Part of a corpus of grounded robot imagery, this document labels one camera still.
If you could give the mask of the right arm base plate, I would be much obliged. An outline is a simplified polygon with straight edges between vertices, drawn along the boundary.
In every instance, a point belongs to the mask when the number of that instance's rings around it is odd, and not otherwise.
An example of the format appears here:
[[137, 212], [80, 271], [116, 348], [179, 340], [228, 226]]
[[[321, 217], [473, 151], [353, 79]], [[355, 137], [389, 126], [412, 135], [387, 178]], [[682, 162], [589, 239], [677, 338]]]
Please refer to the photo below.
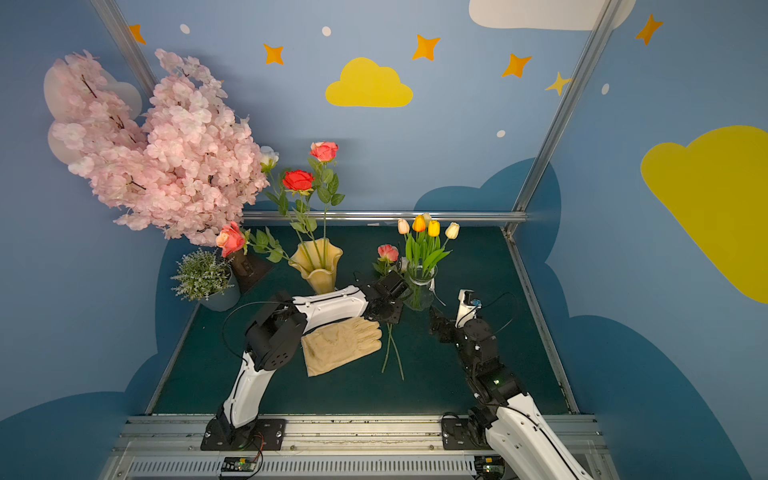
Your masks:
[[490, 450], [485, 430], [472, 418], [451, 412], [440, 418], [441, 439], [444, 450]]

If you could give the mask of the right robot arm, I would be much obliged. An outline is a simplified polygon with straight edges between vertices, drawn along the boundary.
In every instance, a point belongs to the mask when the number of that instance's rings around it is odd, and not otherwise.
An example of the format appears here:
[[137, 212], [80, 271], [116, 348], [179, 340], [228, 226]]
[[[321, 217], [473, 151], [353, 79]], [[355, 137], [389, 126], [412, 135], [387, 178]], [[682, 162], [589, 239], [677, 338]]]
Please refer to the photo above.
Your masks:
[[430, 332], [453, 344], [478, 405], [469, 425], [480, 444], [500, 455], [520, 479], [589, 479], [517, 376], [500, 360], [498, 340], [484, 319], [469, 311], [450, 320], [429, 310]]

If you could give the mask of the cream tulip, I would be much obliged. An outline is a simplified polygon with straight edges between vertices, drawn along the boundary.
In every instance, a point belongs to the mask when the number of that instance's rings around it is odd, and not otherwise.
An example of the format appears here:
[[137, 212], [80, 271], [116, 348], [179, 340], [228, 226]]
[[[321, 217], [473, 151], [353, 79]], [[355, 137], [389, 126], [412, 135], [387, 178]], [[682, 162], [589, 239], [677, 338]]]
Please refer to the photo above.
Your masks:
[[411, 234], [410, 223], [405, 219], [399, 219], [397, 224], [398, 233], [403, 236], [405, 241], [405, 258], [409, 266], [415, 265], [415, 241]]

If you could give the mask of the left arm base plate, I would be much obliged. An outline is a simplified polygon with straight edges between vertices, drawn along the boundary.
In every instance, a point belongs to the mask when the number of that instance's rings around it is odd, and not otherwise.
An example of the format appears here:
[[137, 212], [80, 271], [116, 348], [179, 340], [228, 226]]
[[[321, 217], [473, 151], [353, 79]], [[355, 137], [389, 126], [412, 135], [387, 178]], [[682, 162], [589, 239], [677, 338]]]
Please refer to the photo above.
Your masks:
[[206, 426], [202, 451], [279, 451], [287, 421], [282, 418], [257, 418], [242, 427], [232, 427], [224, 417], [215, 417]]

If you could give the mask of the red rose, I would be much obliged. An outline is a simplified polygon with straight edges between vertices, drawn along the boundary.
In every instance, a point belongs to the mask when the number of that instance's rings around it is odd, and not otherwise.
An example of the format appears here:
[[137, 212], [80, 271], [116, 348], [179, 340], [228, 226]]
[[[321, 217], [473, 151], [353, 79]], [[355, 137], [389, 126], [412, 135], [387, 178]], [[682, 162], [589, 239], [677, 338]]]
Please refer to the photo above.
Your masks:
[[304, 170], [286, 170], [280, 180], [279, 210], [296, 232], [298, 246], [301, 242], [316, 240], [314, 233], [318, 224], [309, 216], [313, 181], [313, 174]]

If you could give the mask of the orange yellow tulip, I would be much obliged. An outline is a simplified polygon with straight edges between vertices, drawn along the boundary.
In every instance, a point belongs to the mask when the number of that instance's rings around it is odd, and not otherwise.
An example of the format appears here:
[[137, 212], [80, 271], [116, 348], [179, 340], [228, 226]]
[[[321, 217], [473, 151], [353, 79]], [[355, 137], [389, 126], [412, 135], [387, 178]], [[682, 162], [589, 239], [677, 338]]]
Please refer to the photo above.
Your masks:
[[418, 215], [412, 223], [409, 263], [413, 267], [421, 263], [427, 226], [428, 223], [423, 215]]

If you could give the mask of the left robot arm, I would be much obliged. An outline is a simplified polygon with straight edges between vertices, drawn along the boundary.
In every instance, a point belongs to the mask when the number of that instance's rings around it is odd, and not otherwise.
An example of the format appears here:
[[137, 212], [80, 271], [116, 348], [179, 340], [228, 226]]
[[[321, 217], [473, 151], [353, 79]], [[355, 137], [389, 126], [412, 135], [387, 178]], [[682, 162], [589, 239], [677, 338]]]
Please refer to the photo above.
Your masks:
[[403, 277], [391, 271], [373, 283], [330, 293], [274, 295], [246, 330], [239, 373], [206, 436], [219, 432], [230, 442], [252, 424], [272, 376], [299, 348], [310, 377], [380, 350], [381, 325], [399, 321], [407, 290]]

